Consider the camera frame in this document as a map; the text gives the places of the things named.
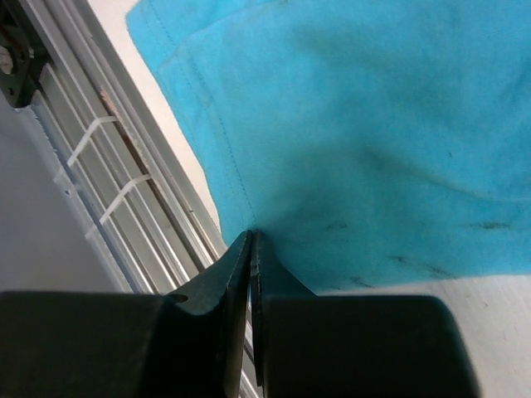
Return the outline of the teal t shirt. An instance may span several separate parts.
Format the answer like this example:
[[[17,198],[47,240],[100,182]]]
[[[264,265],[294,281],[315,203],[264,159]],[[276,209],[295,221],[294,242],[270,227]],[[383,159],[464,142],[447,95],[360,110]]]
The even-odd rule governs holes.
[[[141,1],[223,240],[309,288],[530,271],[527,1]]]

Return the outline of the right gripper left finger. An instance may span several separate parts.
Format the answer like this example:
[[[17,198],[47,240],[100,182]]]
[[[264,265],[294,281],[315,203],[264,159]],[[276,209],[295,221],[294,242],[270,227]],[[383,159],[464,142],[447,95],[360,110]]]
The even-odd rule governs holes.
[[[2,396],[238,396],[251,242],[169,294],[2,293]]]

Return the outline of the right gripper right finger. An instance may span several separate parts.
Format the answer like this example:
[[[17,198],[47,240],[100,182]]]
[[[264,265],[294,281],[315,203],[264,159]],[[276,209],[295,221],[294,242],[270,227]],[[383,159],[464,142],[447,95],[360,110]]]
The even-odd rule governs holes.
[[[260,232],[251,247],[257,384],[267,397],[478,397],[451,311],[429,295],[317,295]]]

